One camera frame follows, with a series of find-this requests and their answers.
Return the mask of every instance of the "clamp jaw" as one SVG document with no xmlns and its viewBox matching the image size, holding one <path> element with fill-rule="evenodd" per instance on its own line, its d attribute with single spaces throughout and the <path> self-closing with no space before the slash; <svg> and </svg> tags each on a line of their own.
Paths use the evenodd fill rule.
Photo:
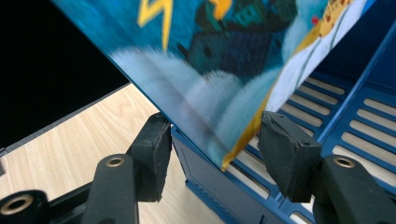
<svg viewBox="0 0 396 224">
<path fill-rule="evenodd" d="M 290 119 L 264 111 L 259 144 L 284 197 L 309 203 L 317 223 L 394 223 L 396 201 L 351 158 L 320 157 L 321 145 Z"/>
</svg>

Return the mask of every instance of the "blue plastic shelf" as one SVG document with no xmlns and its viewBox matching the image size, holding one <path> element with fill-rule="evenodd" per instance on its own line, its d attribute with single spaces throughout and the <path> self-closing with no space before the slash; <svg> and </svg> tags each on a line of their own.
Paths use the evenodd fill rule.
<svg viewBox="0 0 396 224">
<path fill-rule="evenodd" d="M 394 195 L 395 19 L 396 2 L 379 1 L 374 4 L 294 93 L 294 97 L 287 101 L 287 107 L 279 110 L 318 139 L 323 145 L 322 156 L 336 153 L 360 161 L 375 180 Z M 370 27 L 375 32 L 362 35 L 369 32 Z M 356 52 L 354 44 L 357 42 L 365 43 L 359 49 L 364 54 Z M 319 120 L 319 124 L 302 114 Z M 230 169 L 223 173 L 176 129 L 172 130 L 172 135 L 187 186 L 224 222 L 315 223 L 312 204 L 291 203 L 283 198 L 275 182 L 265 172 L 256 148 L 257 139 L 253 139 L 232 162 Z"/>
</svg>

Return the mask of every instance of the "book cover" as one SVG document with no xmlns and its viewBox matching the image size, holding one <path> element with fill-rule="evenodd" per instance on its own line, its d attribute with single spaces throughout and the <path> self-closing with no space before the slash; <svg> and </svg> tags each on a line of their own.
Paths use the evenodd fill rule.
<svg viewBox="0 0 396 224">
<path fill-rule="evenodd" d="M 373 1 L 52 2 L 225 170 Z"/>
</svg>

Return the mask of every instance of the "black metal arm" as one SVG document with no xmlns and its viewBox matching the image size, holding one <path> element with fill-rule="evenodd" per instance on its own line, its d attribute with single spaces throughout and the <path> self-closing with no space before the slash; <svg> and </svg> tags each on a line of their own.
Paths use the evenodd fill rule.
<svg viewBox="0 0 396 224">
<path fill-rule="evenodd" d="M 170 160 L 170 123 L 151 116 L 125 155 L 102 159 L 94 180 L 48 202 L 40 190 L 0 201 L 0 223 L 138 223 L 137 202 L 158 202 Z"/>
</svg>

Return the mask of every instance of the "blue book cover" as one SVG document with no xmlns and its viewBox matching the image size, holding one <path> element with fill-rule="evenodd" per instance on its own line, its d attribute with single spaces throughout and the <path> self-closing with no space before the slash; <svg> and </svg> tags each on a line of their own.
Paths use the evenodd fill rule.
<svg viewBox="0 0 396 224">
<path fill-rule="evenodd" d="M 373 1 L 52 2 L 224 170 Z"/>
</svg>

